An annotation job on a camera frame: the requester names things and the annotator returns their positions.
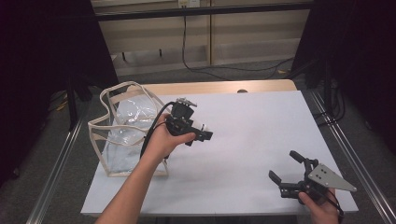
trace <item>wooden panel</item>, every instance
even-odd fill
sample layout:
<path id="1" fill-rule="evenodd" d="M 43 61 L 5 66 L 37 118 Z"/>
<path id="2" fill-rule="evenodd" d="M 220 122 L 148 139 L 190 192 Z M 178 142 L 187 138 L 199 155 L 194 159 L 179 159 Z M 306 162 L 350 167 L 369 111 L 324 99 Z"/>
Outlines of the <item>wooden panel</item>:
<path id="1" fill-rule="evenodd" d="M 297 91 L 294 83 L 286 79 L 149 84 L 144 85 L 144 87 L 156 95 L 236 93 L 239 90 L 246 90 L 248 92 Z"/>

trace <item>electrical outlet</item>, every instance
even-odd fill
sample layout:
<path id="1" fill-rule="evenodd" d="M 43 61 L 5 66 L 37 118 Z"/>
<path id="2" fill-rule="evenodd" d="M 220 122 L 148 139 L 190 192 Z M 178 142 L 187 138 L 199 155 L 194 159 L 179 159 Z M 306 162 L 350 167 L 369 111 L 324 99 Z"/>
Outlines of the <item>electrical outlet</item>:
<path id="1" fill-rule="evenodd" d="M 189 0 L 178 0 L 179 8 L 188 7 L 188 6 L 189 6 Z"/>
<path id="2" fill-rule="evenodd" d="M 200 7 L 200 0 L 189 0 L 189 7 Z"/>

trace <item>hand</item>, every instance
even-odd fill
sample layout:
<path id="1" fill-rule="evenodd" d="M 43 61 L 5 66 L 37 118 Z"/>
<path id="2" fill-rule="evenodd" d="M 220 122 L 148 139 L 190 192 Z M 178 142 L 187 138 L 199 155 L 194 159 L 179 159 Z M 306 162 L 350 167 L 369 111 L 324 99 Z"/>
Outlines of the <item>hand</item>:
<path id="1" fill-rule="evenodd" d="M 335 198 L 327 192 L 327 197 L 335 202 Z M 321 205 L 316 204 L 312 199 L 304 192 L 300 192 L 298 195 L 303 203 L 311 210 L 311 219 L 313 224 L 338 224 L 338 212 L 337 209 L 329 202 L 325 202 Z"/>
<path id="2" fill-rule="evenodd" d="M 157 127 L 149 139 L 148 146 L 142 156 L 144 158 L 151 158 L 157 163 L 160 163 L 164 157 L 171 154 L 171 152 L 180 144 L 194 140 L 195 133 L 186 133 L 180 136 L 173 136 L 166 128 L 165 119 L 169 114 L 162 114 L 158 118 Z"/>

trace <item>human arm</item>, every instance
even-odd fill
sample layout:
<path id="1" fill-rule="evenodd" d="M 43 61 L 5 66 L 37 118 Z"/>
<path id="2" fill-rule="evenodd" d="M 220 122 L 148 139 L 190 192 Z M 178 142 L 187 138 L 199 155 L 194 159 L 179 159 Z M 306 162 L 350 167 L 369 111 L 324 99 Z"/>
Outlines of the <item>human arm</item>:
<path id="1" fill-rule="evenodd" d="M 159 117 L 157 123 L 160 125 L 150 137 L 145 153 L 96 223 L 136 223 L 158 164 L 176 146 L 195 138 L 194 133 L 180 136 L 170 134 L 163 123 L 166 116 Z"/>
<path id="2" fill-rule="evenodd" d="M 335 202 L 335 189 L 329 189 L 326 196 Z M 305 192 L 300 192 L 299 197 L 311 210 L 313 224 L 338 224 L 338 211 L 332 204 L 329 202 L 316 204 Z"/>

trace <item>wire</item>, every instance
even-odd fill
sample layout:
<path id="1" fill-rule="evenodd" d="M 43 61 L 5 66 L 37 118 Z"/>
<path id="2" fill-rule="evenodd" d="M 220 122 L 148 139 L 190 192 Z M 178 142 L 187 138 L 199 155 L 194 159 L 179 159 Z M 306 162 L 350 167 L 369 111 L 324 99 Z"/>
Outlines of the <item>wire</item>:
<path id="1" fill-rule="evenodd" d="M 149 139 L 151 138 L 151 135 L 154 133 L 154 130 L 158 127 L 157 121 L 160 118 L 160 115 L 163 113 L 163 111 L 166 109 L 166 107 L 168 107 L 169 105 L 174 105 L 174 104 L 175 104 L 175 102 L 169 102 L 168 104 L 164 105 L 163 108 L 161 108 L 160 112 L 158 112 L 157 117 L 155 117 L 155 120 L 152 122 L 151 127 L 148 129 L 148 134 L 146 135 L 145 141 L 143 142 L 142 149 L 140 150 L 140 158 L 142 158 L 143 153 L 145 153 L 145 151 L 146 151 L 146 147 L 148 146 Z"/>
<path id="2" fill-rule="evenodd" d="M 228 67 L 228 66 L 208 66 L 208 67 L 201 67 L 201 68 L 191 68 L 187 65 L 186 63 L 186 59 L 185 59 L 185 49 L 186 49 L 186 33 L 187 33 L 187 22 L 186 22 L 186 16 L 183 17 L 184 18 L 184 32 L 183 32 L 183 47 L 182 47 L 182 51 L 181 51 L 181 56 L 182 56 L 182 61 L 184 66 L 189 69 L 191 72 L 195 72 L 195 73 L 202 73 L 202 74 L 207 74 L 210 75 L 212 77 L 217 77 L 219 79 L 223 79 L 223 80 L 227 80 L 227 81 L 231 81 L 230 79 L 226 78 L 226 77 L 219 77 L 215 74 L 203 71 L 206 69 L 232 69 L 232 70 L 238 70 L 238 71 L 245 71 L 245 72 L 261 72 L 261 71 L 266 71 L 266 70 L 271 70 L 274 69 L 274 72 L 271 74 L 271 76 L 266 77 L 265 79 L 271 78 L 276 74 L 276 70 L 277 68 L 286 62 L 292 61 L 294 59 L 294 57 L 292 58 L 288 58 L 287 60 L 284 60 L 274 66 L 270 66 L 270 67 L 266 67 L 266 68 L 258 68 L 258 69 L 246 69 L 246 68 L 237 68 L 237 67 Z"/>
<path id="3" fill-rule="evenodd" d="M 339 103 L 337 103 L 337 104 L 338 104 L 338 107 L 339 107 L 339 110 L 337 111 L 337 114 L 336 114 L 335 116 L 333 116 L 333 118 L 331 118 L 331 120 L 328 120 L 328 121 L 325 121 L 325 122 L 322 122 L 322 123 L 318 124 L 319 127 L 320 127 L 320 126 L 323 126 L 323 125 L 334 124 L 334 123 L 340 121 L 340 120 L 344 117 L 344 115 L 345 115 L 345 113 L 346 113 L 346 103 L 345 103 L 344 94 L 339 90 L 339 88 L 337 88 L 336 93 L 337 93 L 337 92 L 340 92 L 340 95 L 341 95 L 342 108 L 341 108 L 341 106 L 339 105 Z"/>
<path id="4" fill-rule="evenodd" d="M 316 194 L 318 194 L 320 197 L 324 198 L 329 204 L 331 204 L 332 206 L 334 206 L 337 210 L 338 210 L 338 223 L 342 223 L 343 219 L 344 219 L 344 210 L 341 208 L 340 203 L 338 202 L 337 197 L 335 197 L 335 194 L 333 194 L 329 189 L 328 192 L 330 192 L 330 194 L 334 197 L 335 202 L 333 202 L 329 197 L 327 197 L 326 195 L 323 195 L 322 193 L 320 193 L 318 190 L 316 190 L 315 188 L 312 188 L 311 190 L 313 190 Z"/>

